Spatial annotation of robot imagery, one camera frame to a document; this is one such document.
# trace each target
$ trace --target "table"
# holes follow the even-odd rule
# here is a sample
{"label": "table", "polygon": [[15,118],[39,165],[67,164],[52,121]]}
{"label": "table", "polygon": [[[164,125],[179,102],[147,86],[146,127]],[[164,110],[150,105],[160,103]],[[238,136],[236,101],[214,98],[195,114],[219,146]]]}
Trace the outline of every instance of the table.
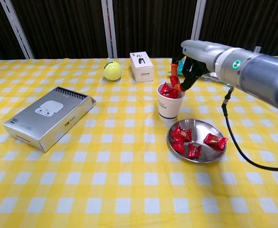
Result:
{"label": "table", "polygon": [[[154,81],[145,83],[135,83],[129,59],[116,59],[121,80],[105,80],[106,61],[0,61],[0,227],[278,227],[278,172],[248,164],[231,139],[210,164],[169,151],[156,88],[169,81],[170,59],[152,59]],[[56,86],[97,104],[47,153],[9,137],[2,124]],[[227,90],[200,79],[178,119],[208,121],[229,137]],[[278,166],[278,110],[236,90],[228,111],[246,154]]]}

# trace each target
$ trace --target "white paper cup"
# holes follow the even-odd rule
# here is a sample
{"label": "white paper cup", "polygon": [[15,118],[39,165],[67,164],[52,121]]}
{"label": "white paper cup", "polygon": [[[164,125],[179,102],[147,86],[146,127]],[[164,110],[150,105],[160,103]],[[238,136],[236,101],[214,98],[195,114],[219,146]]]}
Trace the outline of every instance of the white paper cup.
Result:
{"label": "white paper cup", "polygon": [[179,92],[179,98],[172,99],[160,94],[164,83],[157,88],[159,117],[165,121],[173,121],[178,117],[185,93]]}

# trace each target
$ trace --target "stainless steel plate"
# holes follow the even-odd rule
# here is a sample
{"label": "stainless steel plate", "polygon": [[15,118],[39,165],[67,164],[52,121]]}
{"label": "stainless steel plate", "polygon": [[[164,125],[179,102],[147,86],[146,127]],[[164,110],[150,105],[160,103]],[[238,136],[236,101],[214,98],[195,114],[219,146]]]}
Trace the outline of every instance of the stainless steel plate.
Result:
{"label": "stainless steel plate", "polygon": [[[173,149],[173,130],[177,127],[177,125],[180,124],[181,128],[187,130],[190,129],[192,130],[192,142],[193,144],[196,145],[202,145],[201,148],[201,155],[198,159],[189,159],[186,158],[185,155],[179,154],[176,150]],[[185,120],[180,120],[176,122],[174,125],[171,126],[170,130],[168,131],[167,137],[166,137],[166,142],[168,147],[173,151],[177,156],[182,157],[183,159],[186,159],[191,162],[196,162],[196,163],[209,163],[213,162],[217,159],[219,159],[226,150],[226,146],[224,147],[223,150],[218,150],[215,147],[206,145],[203,143],[203,140],[207,136],[208,133],[211,133],[213,135],[219,136],[219,137],[224,137],[221,131],[218,130],[217,127],[213,126],[212,124],[205,122],[203,120],[197,120],[197,119],[185,119]],[[188,142],[184,144],[184,149],[185,151],[188,151]]]}

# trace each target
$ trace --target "yellow tennis ball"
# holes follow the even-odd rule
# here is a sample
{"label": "yellow tennis ball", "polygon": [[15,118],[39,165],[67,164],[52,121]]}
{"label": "yellow tennis ball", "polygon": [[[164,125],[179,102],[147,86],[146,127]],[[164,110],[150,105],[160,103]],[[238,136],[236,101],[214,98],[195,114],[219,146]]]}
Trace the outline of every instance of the yellow tennis ball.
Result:
{"label": "yellow tennis ball", "polygon": [[118,80],[122,75],[122,67],[115,61],[110,61],[105,64],[103,69],[103,75],[105,78],[111,81]]}

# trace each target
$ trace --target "box lid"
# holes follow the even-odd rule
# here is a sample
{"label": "box lid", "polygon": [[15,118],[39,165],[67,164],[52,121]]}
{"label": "box lid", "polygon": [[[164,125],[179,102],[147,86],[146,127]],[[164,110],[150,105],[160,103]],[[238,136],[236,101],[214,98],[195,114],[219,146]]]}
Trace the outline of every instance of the box lid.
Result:
{"label": "box lid", "polygon": [[133,61],[135,68],[153,67],[146,51],[130,53],[130,58]]}

